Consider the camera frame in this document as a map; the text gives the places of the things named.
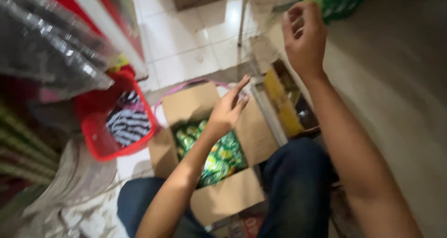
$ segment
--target red plastic basket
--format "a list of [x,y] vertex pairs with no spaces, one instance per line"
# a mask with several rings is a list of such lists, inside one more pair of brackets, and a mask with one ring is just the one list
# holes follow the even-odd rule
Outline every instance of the red plastic basket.
[[[109,76],[115,81],[115,84],[108,90],[93,90],[75,98],[75,109],[77,117],[81,121],[82,133],[92,156],[98,161],[109,161],[146,148],[147,142],[156,132],[157,126],[151,108],[135,81],[135,74],[131,67],[123,67],[119,72],[111,73]],[[105,126],[105,120],[110,111],[115,108],[116,101],[121,94],[124,91],[132,90],[137,92],[140,97],[151,122],[151,129],[146,136],[123,148],[110,135]]]

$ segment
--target black and white striped cloth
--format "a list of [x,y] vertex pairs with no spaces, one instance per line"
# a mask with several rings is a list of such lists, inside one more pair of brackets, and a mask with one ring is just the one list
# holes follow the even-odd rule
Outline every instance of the black and white striped cloth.
[[146,136],[151,123],[135,91],[124,92],[117,104],[107,116],[105,126],[113,138],[126,147]]

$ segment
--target clear plastic bag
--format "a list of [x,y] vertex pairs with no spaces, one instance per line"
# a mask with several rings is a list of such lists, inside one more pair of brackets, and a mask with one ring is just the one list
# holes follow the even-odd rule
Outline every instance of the clear plastic bag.
[[0,0],[0,21],[0,74],[37,81],[59,100],[114,83],[104,74],[113,47],[55,1]]

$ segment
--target jeans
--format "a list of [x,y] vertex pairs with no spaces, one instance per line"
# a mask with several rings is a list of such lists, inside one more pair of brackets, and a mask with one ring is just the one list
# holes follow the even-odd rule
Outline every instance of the jeans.
[[[291,140],[261,163],[269,211],[258,237],[321,238],[328,235],[329,190],[337,179],[329,156],[309,138]],[[127,182],[118,197],[118,217],[129,237],[155,194],[161,178],[139,178]],[[174,237],[212,237],[187,209]]]

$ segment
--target pink handle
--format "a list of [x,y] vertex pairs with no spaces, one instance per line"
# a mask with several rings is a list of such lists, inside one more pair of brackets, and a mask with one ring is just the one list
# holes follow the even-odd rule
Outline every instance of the pink handle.
[[[170,91],[166,92],[166,93],[160,98],[160,100],[158,100],[158,102],[155,104],[155,106],[154,106],[154,115],[155,115],[155,113],[156,113],[156,111],[157,111],[157,108],[158,108],[159,105],[161,104],[161,100],[162,100],[164,97],[176,93],[177,91],[179,91],[179,90],[182,89],[183,87],[187,86],[188,84],[192,84],[192,83],[196,83],[196,82],[202,82],[202,81],[213,82],[213,83],[215,83],[217,86],[220,85],[220,86],[225,87],[225,88],[227,88],[227,89],[232,89],[232,87],[230,87],[228,84],[223,83],[223,82],[213,81],[213,80],[210,80],[210,79],[207,79],[207,78],[203,78],[203,77],[199,77],[199,78],[196,78],[196,79],[192,79],[192,80],[186,81],[186,82],[182,83],[181,85],[179,85],[179,86],[177,86],[177,87],[174,87],[174,88],[172,88]],[[244,96],[247,95],[247,93],[246,93],[245,91],[241,91],[241,94],[243,94]]]

